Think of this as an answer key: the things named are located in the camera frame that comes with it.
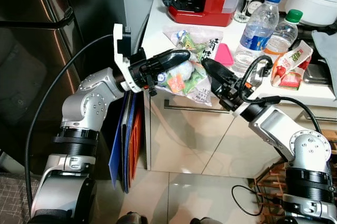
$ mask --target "cabinet handle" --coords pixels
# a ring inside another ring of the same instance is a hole
[[[168,99],[164,99],[164,109],[172,109],[172,110],[184,110],[184,111],[194,111],[194,112],[216,112],[216,113],[229,113],[229,111],[222,109],[208,109],[208,108],[196,108],[191,106],[177,106],[170,105],[170,101]]]
[[[311,120],[310,117],[309,117],[309,115],[307,115],[307,113],[306,113],[305,111],[303,111],[303,112],[301,113],[301,115],[303,115],[304,118],[305,118],[306,120]],[[337,122],[337,118],[318,117],[318,116],[315,116],[315,117],[316,117],[316,119],[317,119],[318,121]]]

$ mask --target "stainless steel refrigerator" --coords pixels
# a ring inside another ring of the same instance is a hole
[[[20,163],[37,106],[85,44],[125,24],[123,0],[0,0],[0,149]],[[62,77],[39,116],[32,170],[40,173],[62,118],[62,103],[87,74],[113,66],[113,44],[89,49]]]

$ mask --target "pink sponge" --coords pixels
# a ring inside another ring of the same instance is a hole
[[[219,47],[217,48],[214,60],[220,62],[222,65],[226,67],[232,66],[234,64],[231,52],[228,46],[224,43],[220,43]]]

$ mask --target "white cabinet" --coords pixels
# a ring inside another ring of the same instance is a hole
[[[314,130],[311,120],[298,105],[281,103],[277,106],[299,125]],[[337,130],[337,108],[324,106],[309,106],[309,108],[317,117],[321,129]],[[203,174],[254,178],[278,158],[280,156],[274,148],[250,130],[243,118],[237,117],[215,150]]]
[[[237,117],[213,153],[203,174],[254,178],[279,158],[272,146],[248,128],[248,122]]]
[[[147,168],[154,171],[254,178],[280,156],[241,117],[164,91],[145,100]],[[301,107],[277,105],[301,126],[314,129]],[[212,112],[201,112],[207,109]],[[321,129],[337,130],[337,108],[310,106]]]
[[[223,113],[218,99],[212,103],[212,107],[198,105],[163,91],[150,99],[150,137],[147,135],[146,143],[151,170],[202,173],[234,119]],[[200,109],[212,112],[196,111]]]

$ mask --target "plastic bottle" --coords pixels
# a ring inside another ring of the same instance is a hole
[[[291,9],[280,22],[267,43],[264,53],[272,57],[283,55],[297,38],[297,24],[300,22],[303,13],[297,9]]]
[[[240,39],[231,70],[242,77],[249,65],[263,53],[265,46],[279,22],[280,0],[265,0],[247,22]]]

